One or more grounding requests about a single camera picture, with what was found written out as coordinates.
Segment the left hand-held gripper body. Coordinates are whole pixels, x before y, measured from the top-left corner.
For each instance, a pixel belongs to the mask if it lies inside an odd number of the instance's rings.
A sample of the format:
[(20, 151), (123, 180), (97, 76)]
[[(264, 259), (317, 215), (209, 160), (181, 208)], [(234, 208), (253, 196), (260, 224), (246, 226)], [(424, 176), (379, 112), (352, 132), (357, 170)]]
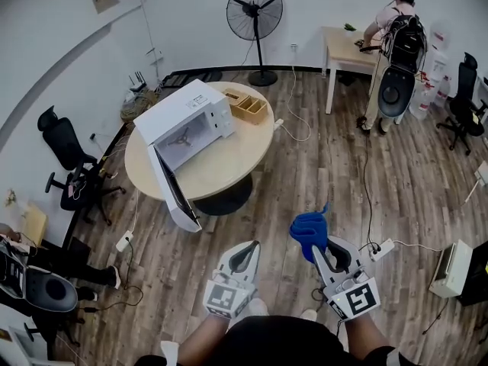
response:
[(214, 270), (207, 281), (203, 306), (209, 314), (235, 319), (257, 292), (252, 282), (238, 281), (231, 275)]

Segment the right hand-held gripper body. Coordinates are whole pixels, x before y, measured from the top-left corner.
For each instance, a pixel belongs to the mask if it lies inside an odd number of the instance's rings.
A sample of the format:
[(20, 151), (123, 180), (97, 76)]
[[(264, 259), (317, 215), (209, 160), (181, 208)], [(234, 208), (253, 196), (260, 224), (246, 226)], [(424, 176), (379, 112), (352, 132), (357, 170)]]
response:
[(363, 267), (323, 289), (326, 303), (341, 321), (349, 321), (380, 306), (377, 283)]

